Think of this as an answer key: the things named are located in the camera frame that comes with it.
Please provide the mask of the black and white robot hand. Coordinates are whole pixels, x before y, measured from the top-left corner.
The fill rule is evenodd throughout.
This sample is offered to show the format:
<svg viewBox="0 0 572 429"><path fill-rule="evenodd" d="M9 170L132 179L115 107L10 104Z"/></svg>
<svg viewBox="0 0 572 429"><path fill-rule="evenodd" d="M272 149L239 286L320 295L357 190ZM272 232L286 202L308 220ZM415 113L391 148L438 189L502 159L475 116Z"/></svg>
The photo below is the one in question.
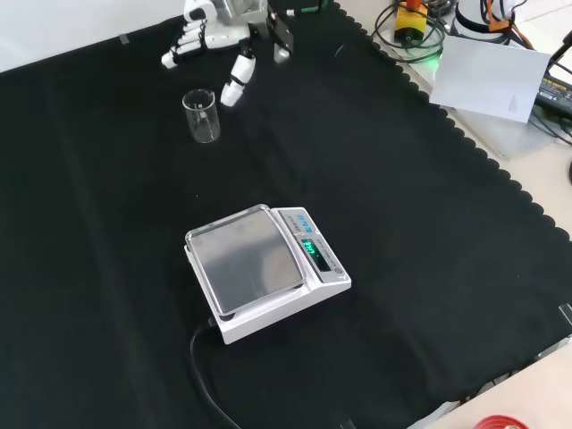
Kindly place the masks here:
<svg viewBox="0 0 572 429"><path fill-rule="evenodd" d="M222 105L233 107L254 74L256 58L250 42L265 25L267 13L266 1L186 1L182 33L162 55L161 63L172 69L195 53L237 47L239 54L220 97Z"/></svg>

